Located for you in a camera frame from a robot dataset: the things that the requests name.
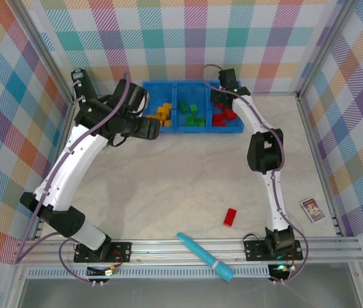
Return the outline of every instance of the green block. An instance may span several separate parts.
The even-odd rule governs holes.
[[[199,108],[197,108],[196,104],[191,104],[190,105],[190,111],[192,112],[192,115],[198,114],[199,113]]]
[[[196,122],[196,123],[204,123],[205,122],[205,118],[204,117],[195,117],[194,118],[194,122]]]
[[[194,119],[193,119],[193,116],[192,116],[192,115],[188,115],[188,116],[186,117],[186,122],[187,122],[187,124],[196,124],[196,123],[194,122]]]
[[[179,102],[179,106],[180,106],[180,110],[181,112],[183,112],[184,114],[189,111],[189,109],[187,108],[187,103],[185,101],[180,101]]]

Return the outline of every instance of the checkered backdrop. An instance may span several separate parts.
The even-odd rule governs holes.
[[[347,234],[363,247],[363,0],[306,99]]]
[[[47,174],[67,104],[4,0],[0,0],[0,298],[25,231],[20,203]]]
[[[67,81],[72,68],[84,67],[101,95],[126,70],[138,83],[197,80],[204,64],[235,68],[252,92],[294,92],[342,0],[24,3]]]

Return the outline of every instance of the blue pen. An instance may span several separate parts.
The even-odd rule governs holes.
[[[208,253],[203,247],[201,247],[198,243],[193,241],[187,235],[179,232],[177,233],[177,238],[181,240],[181,242],[192,251],[195,255],[197,255],[204,263],[210,266],[223,280],[231,281],[234,276],[234,271],[228,267],[227,264],[217,260],[210,253]]]

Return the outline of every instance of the white floor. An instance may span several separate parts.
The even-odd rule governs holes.
[[[255,96],[265,119],[284,132],[282,189],[291,221],[306,236],[335,235],[321,183],[292,96]],[[163,134],[106,147],[76,191],[73,206],[112,239],[264,237],[267,194],[247,164],[250,132]],[[327,218],[311,223],[299,202],[314,197]],[[237,210],[231,228],[228,208]],[[52,232],[45,226],[42,235]]]

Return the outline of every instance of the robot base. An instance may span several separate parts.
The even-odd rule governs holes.
[[[92,250],[90,250],[83,244],[77,244],[74,250],[75,250],[73,258],[74,263],[121,262],[121,260],[117,260],[118,254],[115,252],[119,252],[122,255],[123,257],[122,263],[129,263],[131,255],[131,242],[111,242],[110,251],[103,261],[100,261],[97,257],[95,257]]]
[[[271,256],[264,241],[245,241],[247,261],[291,261],[294,254],[294,260],[303,260],[303,252],[301,251],[300,241],[295,240],[294,248],[286,252],[277,253]]]

